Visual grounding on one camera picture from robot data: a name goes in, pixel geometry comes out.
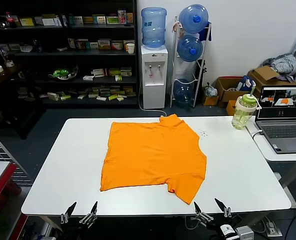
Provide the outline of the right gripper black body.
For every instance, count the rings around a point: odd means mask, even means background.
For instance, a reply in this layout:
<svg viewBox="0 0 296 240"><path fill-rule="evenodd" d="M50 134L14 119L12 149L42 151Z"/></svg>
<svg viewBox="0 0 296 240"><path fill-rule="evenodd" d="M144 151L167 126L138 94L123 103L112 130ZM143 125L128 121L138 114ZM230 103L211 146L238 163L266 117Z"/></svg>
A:
<svg viewBox="0 0 296 240"><path fill-rule="evenodd" d="M212 221L206 223L206 228L210 231L214 231L215 234L209 237L210 240L237 240L238 234L233 227L220 221Z"/></svg>

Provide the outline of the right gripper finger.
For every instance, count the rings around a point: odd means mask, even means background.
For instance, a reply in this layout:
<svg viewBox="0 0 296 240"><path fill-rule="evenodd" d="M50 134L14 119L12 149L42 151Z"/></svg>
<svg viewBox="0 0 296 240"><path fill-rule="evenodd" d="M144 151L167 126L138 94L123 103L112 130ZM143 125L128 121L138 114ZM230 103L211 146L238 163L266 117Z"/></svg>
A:
<svg viewBox="0 0 296 240"><path fill-rule="evenodd" d="M195 215L196 218L201 222L201 223L211 223L214 221L214 218L207 213L203 212L199 205L194 201L194 210L195 210Z"/></svg>
<svg viewBox="0 0 296 240"><path fill-rule="evenodd" d="M222 201L218 200L217 198L214 199L217 206L220 208L220 210L223 212L224 217L231 217L231 208L227 207Z"/></svg>

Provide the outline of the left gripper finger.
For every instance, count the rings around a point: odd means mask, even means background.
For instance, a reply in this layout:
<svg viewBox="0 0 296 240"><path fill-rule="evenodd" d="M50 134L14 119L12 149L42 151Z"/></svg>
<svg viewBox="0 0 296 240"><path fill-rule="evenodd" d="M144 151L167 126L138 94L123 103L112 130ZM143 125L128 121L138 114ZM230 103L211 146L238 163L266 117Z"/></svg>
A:
<svg viewBox="0 0 296 240"><path fill-rule="evenodd" d="M65 213L62 213L60 215L60 223L61 224L66 224L69 221L69 218L71 217L75 207L76 207L77 202L75 201L71 206L69 206L66 210Z"/></svg>
<svg viewBox="0 0 296 240"><path fill-rule="evenodd" d="M79 224L89 229L97 219L97 206L98 206L98 201L95 202L90 213L88 213L79 221Z"/></svg>

